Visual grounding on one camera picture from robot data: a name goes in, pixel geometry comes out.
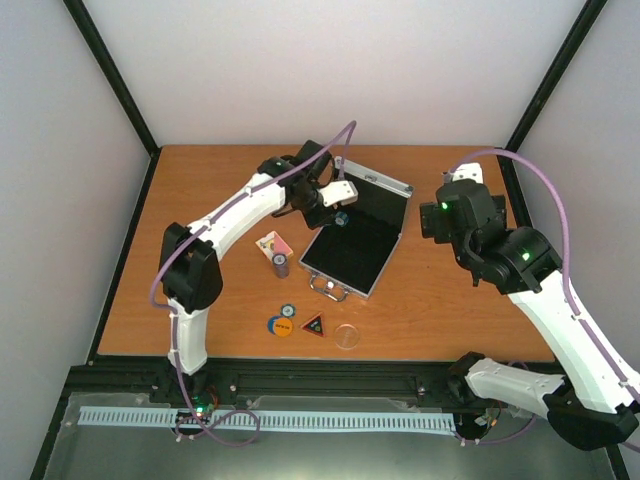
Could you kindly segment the aluminium poker case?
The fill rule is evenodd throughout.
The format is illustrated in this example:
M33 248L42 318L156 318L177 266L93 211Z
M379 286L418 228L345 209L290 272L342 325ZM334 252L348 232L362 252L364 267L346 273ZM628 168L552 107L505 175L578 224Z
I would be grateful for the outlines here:
M414 187L350 160L344 173L357 191L356 202L339 209L344 227L322 228L301 255L310 288L336 302L354 294L371 296L403 235Z

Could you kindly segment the single blue green chip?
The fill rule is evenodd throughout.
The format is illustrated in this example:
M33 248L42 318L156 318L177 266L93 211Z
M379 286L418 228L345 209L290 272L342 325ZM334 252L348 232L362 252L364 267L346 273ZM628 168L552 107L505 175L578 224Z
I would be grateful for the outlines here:
M292 318L296 314L296 308L292 304L285 304L281 307L280 314L286 318Z

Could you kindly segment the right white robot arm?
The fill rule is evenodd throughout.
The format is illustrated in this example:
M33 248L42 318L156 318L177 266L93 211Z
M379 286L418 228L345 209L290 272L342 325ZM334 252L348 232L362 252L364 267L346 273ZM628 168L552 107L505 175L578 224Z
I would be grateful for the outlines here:
M475 284L486 282L533 324L562 366L543 374L469 352L450 370L449 386L463 404L492 399L549 422L584 451L624 444L639 427L639 374L586 311L562 259L538 230L510 228L498 196L479 184L441 188L420 206L422 235L451 246Z

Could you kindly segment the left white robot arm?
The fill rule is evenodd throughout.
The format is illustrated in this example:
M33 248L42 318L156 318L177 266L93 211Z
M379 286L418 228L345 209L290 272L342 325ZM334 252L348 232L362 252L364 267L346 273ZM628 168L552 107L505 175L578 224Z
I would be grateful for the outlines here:
M223 287L220 261L229 249L283 209L301 212L307 226L316 229L331 224L339 206L358 198L342 168L326 185L318 183L314 167L320 157L317 153L302 162L271 157L221 206L186 226L166 228L149 302L169 314L168 359L178 372L172 388L184 401L197 402L208 390L208 378L199 370L207 360L209 310Z

